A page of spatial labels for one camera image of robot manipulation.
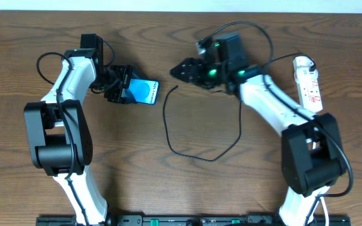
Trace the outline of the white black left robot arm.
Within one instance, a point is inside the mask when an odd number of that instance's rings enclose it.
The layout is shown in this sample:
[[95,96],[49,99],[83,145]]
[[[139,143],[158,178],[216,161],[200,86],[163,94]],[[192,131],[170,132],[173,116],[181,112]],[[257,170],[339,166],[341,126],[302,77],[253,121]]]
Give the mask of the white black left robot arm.
[[64,190],[75,210],[72,225],[116,224],[91,172],[93,143],[82,109],[88,92],[117,104],[136,102],[128,90],[132,66],[104,63],[106,45],[83,34],[78,49],[58,54],[62,70],[49,93],[24,108],[31,160]]

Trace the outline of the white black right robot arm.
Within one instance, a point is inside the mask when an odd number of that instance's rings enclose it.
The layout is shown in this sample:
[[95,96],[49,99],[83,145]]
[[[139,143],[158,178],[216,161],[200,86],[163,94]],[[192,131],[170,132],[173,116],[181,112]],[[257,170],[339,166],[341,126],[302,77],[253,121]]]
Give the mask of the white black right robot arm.
[[199,58],[186,58],[171,76],[204,89],[224,85],[241,105],[254,109],[282,142],[282,175],[287,196],[278,211],[284,225],[310,225],[324,206],[329,189],[343,174],[352,174],[343,151],[337,120],[291,99],[265,68],[252,65],[237,33],[197,42]]

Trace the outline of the white power strip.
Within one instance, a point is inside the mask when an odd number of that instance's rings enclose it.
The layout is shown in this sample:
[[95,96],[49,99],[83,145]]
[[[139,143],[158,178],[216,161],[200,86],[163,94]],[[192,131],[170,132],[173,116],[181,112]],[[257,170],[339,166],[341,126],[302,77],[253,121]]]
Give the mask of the white power strip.
[[315,63],[307,56],[298,56],[293,60],[293,68],[301,106],[314,113],[320,112],[323,106]]

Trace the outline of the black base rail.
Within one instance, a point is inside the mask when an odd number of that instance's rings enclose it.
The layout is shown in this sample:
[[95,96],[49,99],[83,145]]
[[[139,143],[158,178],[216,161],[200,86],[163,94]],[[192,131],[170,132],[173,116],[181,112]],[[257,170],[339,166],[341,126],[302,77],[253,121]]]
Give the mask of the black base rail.
[[[324,217],[318,215],[315,220],[308,225],[325,225]],[[38,217],[35,225],[82,225],[76,222],[75,217]],[[276,215],[251,214],[246,216],[232,217],[142,217],[140,215],[120,215],[109,217],[105,223],[99,225],[113,226],[220,226],[220,225],[284,225],[282,220]],[[350,226],[349,217],[331,216],[329,225]]]

